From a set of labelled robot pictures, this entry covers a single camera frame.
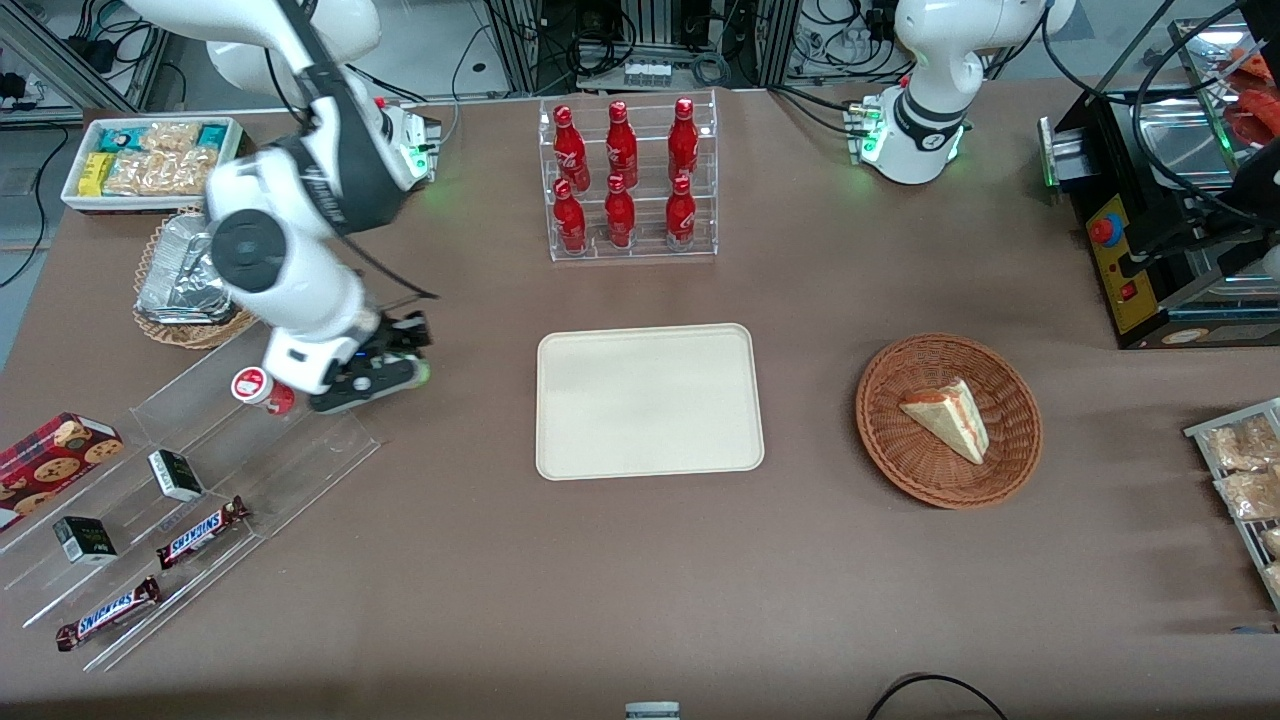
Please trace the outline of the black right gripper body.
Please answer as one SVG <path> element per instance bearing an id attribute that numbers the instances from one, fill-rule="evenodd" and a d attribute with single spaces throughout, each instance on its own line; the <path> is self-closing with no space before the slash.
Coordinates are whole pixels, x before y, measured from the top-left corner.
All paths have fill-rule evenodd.
<path id="1" fill-rule="evenodd" d="M 388 361 L 404 352 L 404 332 L 393 316 L 379 316 L 374 332 L 356 348 L 351 365 L 372 365 L 375 360 Z"/>

